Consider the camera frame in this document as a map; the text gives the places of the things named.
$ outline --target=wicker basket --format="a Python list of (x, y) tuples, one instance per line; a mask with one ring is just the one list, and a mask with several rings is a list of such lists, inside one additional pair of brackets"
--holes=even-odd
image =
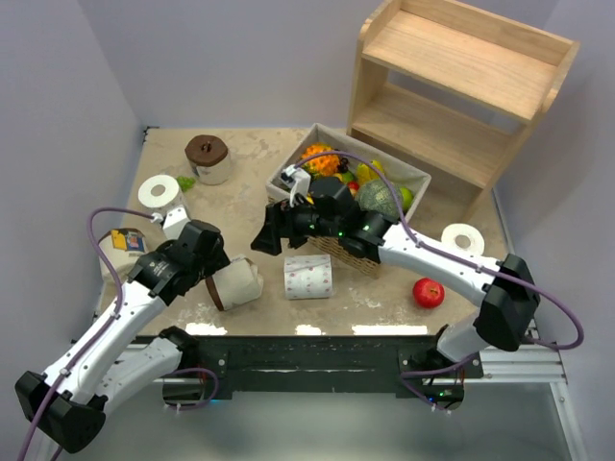
[[(366, 160), (379, 160), (382, 164), (386, 177), (396, 184), (407, 187), (414, 195), (412, 206), (406, 213), (406, 221), (409, 222), (410, 217), (416, 210), (416, 207), (418, 207), (423, 195), (425, 194), (425, 190), (431, 181), (431, 176), (417, 168), (414, 168), (406, 162), (376, 149), (375, 147), (318, 123), (311, 127), (309, 133), (307, 133), (301, 140), (297, 148), (286, 158), (284, 163), (280, 165), (280, 167), (267, 181), (266, 189), (270, 203), (278, 202), (289, 197), (288, 192), (283, 189), (283, 185), (280, 181), (280, 173), (286, 166), (291, 163), (296, 163), (306, 148), (316, 142), (327, 143), (333, 146), (334, 149), (352, 152), (365, 158)], [(353, 159), (349, 159), (349, 161), (350, 169), (356, 171), (357, 162)], [(329, 253), (346, 264), (357, 268), (363, 274), (371, 277), (378, 276), (380, 264), (370, 261), (369, 259), (361, 259), (350, 255), (337, 243), (336, 238), (310, 237), (308, 241), (323, 252)]]

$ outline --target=wooden shelf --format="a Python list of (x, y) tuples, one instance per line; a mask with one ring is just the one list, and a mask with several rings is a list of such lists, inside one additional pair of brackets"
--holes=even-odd
[(481, 188), (509, 140), (505, 132), (391, 84), (358, 113), (352, 128)]
[(557, 72), (555, 65), (403, 10), (362, 56), (524, 123), (540, 110)]

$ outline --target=melon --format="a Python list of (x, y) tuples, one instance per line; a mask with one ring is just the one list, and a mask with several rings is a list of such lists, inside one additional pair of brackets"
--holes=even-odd
[[(401, 204), (404, 201), (402, 189), (397, 184), (393, 184), (393, 187)], [(364, 184), (358, 190), (357, 202), (363, 211), (377, 211), (396, 221), (400, 218), (391, 192), (382, 180), (373, 180)]]

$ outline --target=brown lid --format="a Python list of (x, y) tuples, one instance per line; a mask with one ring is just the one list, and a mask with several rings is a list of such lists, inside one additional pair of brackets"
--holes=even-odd
[(213, 166), (229, 154), (229, 148), (222, 139), (209, 134), (194, 136), (185, 146), (185, 156), (199, 166)]

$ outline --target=tabletop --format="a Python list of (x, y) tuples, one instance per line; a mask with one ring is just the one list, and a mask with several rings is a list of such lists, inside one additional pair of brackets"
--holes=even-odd
[[(229, 147), (234, 163), (231, 177), (218, 185), (196, 182), (186, 191), (190, 216), (210, 222), (222, 231), (230, 258), (244, 254), (258, 266), (264, 286), (259, 299), (220, 312), (203, 282), (185, 297), (177, 298), (140, 334), (156, 335), (177, 326), (191, 334), (209, 331), (229, 335), (352, 335), (366, 331), (374, 334), (434, 334), (445, 324), (457, 322), (475, 307), (457, 293), (447, 290), (443, 304), (433, 310), (418, 307), (411, 295), (420, 278), (408, 270), (384, 266), (372, 279), (333, 259), (334, 295), (320, 300), (287, 300), (284, 296), (283, 261), (288, 255), (319, 255), (309, 244), (298, 250), (284, 248), (283, 254), (270, 256), (250, 250), (264, 220), (267, 204), (265, 182), (298, 144), (308, 129), (150, 129), (135, 174), (128, 206), (143, 210), (138, 202), (139, 186), (148, 178), (166, 174), (192, 176), (185, 157), (185, 146), (198, 134), (219, 136)], [(424, 164), (412, 164), (432, 174), (431, 184), (410, 225), (417, 231), (439, 239), (446, 226), (461, 215), (476, 190)], [(502, 258), (506, 253), (504, 234), (497, 209), (485, 201), (468, 223), (485, 240), (485, 255)], [(127, 215), (123, 225), (141, 230), (149, 249), (164, 240), (160, 229), (142, 218)], [(101, 306), (114, 296), (112, 285), (104, 289)]]

